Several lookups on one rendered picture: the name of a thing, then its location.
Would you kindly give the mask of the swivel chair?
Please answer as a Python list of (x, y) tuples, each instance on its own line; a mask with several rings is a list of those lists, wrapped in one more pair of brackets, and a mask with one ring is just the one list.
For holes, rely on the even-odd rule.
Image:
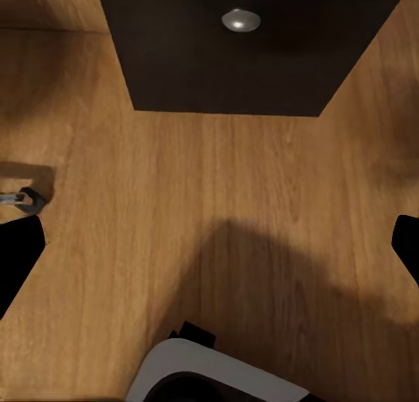
[(23, 187), (19, 192), (0, 192), (0, 204), (13, 204), (29, 216), (37, 215), (45, 203), (47, 198), (30, 187)]

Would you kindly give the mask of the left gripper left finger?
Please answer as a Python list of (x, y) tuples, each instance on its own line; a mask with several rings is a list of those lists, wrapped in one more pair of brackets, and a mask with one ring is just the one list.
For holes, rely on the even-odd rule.
[(38, 215), (0, 225), (0, 320), (44, 249)]

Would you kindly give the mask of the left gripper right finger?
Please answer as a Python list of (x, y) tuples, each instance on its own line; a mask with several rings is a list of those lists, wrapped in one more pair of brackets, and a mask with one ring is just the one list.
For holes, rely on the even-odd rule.
[(400, 215), (395, 223), (391, 245), (419, 284), (419, 218)]

